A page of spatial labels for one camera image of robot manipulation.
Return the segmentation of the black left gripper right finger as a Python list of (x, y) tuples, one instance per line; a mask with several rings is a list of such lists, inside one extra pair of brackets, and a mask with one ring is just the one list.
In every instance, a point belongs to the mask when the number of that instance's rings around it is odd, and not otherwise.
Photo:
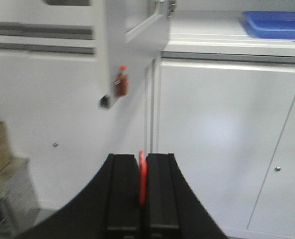
[(225, 239), (185, 180), (172, 153), (147, 156), (149, 239)]

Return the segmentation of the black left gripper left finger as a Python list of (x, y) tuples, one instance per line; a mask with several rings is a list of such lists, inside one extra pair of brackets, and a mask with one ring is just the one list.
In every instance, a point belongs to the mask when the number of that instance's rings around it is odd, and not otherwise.
[(109, 154), (67, 205), (17, 236), (19, 239), (138, 239), (139, 169), (130, 154)]

